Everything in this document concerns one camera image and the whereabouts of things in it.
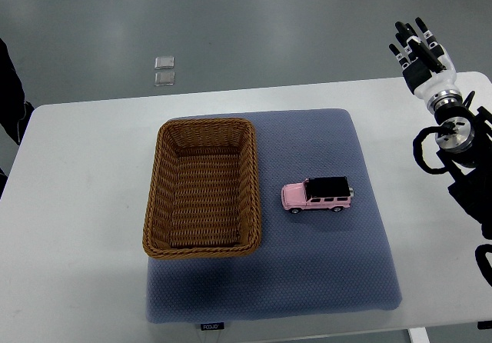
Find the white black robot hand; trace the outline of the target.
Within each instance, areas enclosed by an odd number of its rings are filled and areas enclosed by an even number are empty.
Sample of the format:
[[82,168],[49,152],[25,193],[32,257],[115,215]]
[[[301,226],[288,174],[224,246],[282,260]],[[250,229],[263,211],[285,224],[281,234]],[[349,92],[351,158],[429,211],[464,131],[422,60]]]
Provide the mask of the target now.
[[439,98],[462,96],[456,86],[457,72],[445,47],[421,18],[415,26],[396,22],[397,44],[389,49],[397,59],[410,92],[430,109]]

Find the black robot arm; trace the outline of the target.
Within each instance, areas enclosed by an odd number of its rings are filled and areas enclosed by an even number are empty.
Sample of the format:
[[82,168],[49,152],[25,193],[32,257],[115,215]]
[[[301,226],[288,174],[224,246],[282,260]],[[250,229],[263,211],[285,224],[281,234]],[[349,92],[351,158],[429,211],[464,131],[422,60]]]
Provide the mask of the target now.
[[439,101],[434,118],[441,128],[436,134],[437,156],[454,183],[448,191],[460,207],[491,239],[491,113],[479,107],[470,110],[475,96],[451,96]]

